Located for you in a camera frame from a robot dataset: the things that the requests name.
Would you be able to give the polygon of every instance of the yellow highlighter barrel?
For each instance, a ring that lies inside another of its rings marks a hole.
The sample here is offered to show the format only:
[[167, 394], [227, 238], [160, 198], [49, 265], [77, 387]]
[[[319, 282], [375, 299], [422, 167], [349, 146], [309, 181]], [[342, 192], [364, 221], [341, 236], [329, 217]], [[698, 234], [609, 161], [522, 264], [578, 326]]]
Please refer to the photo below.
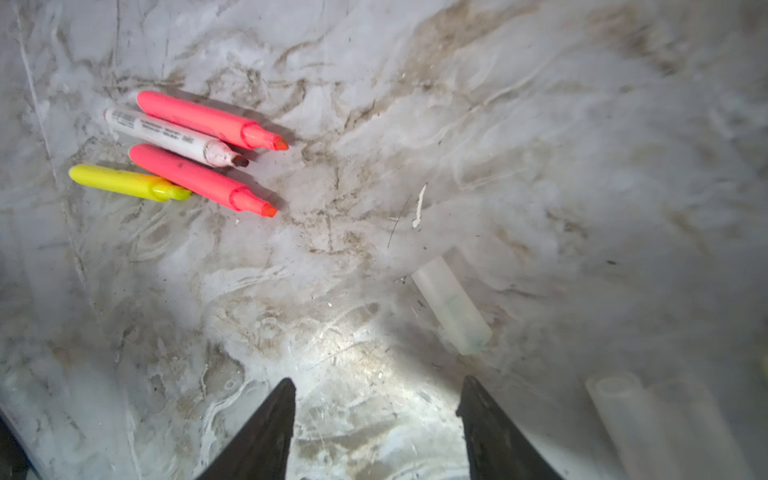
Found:
[[164, 202], [169, 198], [186, 200], [192, 192], [174, 185], [162, 177], [137, 174], [125, 170], [112, 170], [96, 165], [75, 165], [69, 169], [69, 177], [86, 187], [109, 190], [119, 194]]

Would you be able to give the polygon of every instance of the white scrap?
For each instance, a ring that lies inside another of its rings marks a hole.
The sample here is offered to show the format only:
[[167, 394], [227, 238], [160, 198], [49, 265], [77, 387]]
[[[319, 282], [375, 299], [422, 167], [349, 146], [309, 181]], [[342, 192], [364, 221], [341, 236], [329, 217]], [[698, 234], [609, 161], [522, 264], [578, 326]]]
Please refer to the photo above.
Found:
[[422, 222], [422, 204], [424, 203], [424, 192], [427, 189], [427, 184], [424, 184], [422, 191], [419, 192], [419, 204], [416, 205], [416, 220], [411, 223], [412, 228], [416, 228]]

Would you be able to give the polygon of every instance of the marker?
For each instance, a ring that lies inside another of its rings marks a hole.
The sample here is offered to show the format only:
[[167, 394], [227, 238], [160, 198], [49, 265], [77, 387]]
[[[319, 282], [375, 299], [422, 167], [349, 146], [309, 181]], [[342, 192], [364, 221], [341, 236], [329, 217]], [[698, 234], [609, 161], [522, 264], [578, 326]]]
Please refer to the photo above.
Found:
[[192, 192], [154, 175], [137, 174], [125, 170], [112, 170], [96, 165], [75, 165], [69, 177], [86, 187], [108, 190], [133, 197], [164, 202], [169, 198], [186, 200]]
[[141, 110], [153, 117], [183, 125], [204, 134], [213, 135], [228, 144], [253, 150], [288, 150], [288, 144], [278, 134], [264, 130], [257, 122], [216, 108], [173, 98], [152, 90], [136, 97]]
[[246, 184], [193, 164], [186, 158], [152, 145], [136, 145], [128, 151], [136, 165], [179, 184], [236, 212], [248, 210], [274, 217], [277, 209], [251, 193]]
[[104, 111], [104, 118], [116, 131], [129, 134], [196, 162], [211, 167], [248, 166], [248, 160], [233, 152], [218, 138], [179, 127], [139, 111], [112, 107]]

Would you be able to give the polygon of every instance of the yellow object at edge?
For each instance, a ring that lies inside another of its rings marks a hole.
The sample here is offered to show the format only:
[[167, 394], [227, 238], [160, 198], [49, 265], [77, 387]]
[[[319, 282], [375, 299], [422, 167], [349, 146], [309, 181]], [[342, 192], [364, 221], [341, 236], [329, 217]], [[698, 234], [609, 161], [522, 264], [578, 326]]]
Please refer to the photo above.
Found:
[[75, 165], [69, 169], [69, 177], [86, 187], [109, 190], [133, 197], [164, 202], [169, 198], [186, 200], [192, 192], [174, 185], [162, 177], [137, 174], [125, 170], [112, 170], [96, 165]]

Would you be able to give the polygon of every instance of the white paint chip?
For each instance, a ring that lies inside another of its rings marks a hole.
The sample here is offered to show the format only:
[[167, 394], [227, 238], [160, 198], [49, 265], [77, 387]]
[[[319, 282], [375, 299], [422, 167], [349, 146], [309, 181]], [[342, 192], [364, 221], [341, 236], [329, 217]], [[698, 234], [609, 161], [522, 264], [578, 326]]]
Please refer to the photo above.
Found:
[[422, 191], [419, 192], [419, 204], [416, 205], [416, 220], [411, 223], [412, 228], [416, 228], [422, 222], [422, 204], [424, 203], [424, 192], [427, 190], [427, 184], [424, 184]]

